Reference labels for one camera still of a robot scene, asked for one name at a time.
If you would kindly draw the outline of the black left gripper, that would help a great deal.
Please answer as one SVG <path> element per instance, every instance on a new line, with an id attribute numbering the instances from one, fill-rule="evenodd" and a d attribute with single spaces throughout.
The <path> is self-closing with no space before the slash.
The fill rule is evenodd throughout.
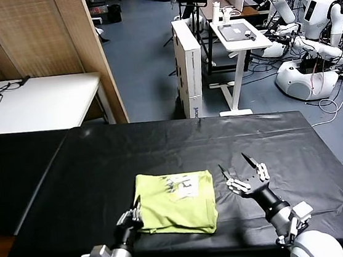
<path id="1" fill-rule="evenodd" d="M 144 226 L 140 195 L 137 196 L 132 209 L 124 212 L 116 224 L 117 228 L 114 232 L 115 248 L 133 248 L 137 233 Z"/>

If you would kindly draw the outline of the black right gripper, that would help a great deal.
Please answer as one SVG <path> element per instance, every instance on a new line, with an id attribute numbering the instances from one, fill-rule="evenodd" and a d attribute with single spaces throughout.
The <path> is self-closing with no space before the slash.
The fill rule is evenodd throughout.
<path id="1" fill-rule="evenodd" d="M 270 175 L 266 164 L 263 162 L 259 163 L 245 153 L 241 155 L 256 170 L 258 176 L 250 176 L 246 182 L 243 182 L 239 179 L 232 178 L 228 170 L 219 165 L 228 189 L 234 194 L 241 195 L 243 198 L 253 199 L 263 209 L 266 218 L 274 217 L 282 209 L 289 208 L 289 203 L 286 200 L 282 200 L 269 188 Z"/>

